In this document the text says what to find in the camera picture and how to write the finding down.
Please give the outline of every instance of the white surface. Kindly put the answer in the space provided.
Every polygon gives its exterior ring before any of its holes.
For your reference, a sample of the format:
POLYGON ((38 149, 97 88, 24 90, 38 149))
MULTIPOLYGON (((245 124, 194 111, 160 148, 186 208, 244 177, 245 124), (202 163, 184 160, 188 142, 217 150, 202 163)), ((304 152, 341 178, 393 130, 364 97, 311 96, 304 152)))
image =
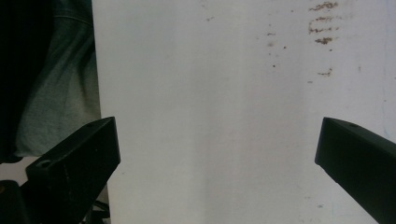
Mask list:
POLYGON ((0 180, 15 180, 19 185, 27 181, 25 168, 34 162, 37 157, 25 157, 17 163, 0 164, 0 180))
POLYGON ((314 158, 324 116, 396 140, 396 3, 323 4, 93 1, 113 224, 375 223, 314 158))

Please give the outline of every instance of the gray cloth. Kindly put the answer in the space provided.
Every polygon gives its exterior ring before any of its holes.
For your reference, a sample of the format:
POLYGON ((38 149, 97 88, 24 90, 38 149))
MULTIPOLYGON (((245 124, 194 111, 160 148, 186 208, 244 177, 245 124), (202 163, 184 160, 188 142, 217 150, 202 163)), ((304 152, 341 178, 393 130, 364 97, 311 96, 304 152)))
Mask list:
POLYGON ((99 119, 91 1, 52 1, 54 33, 17 132, 16 156, 40 156, 99 119))

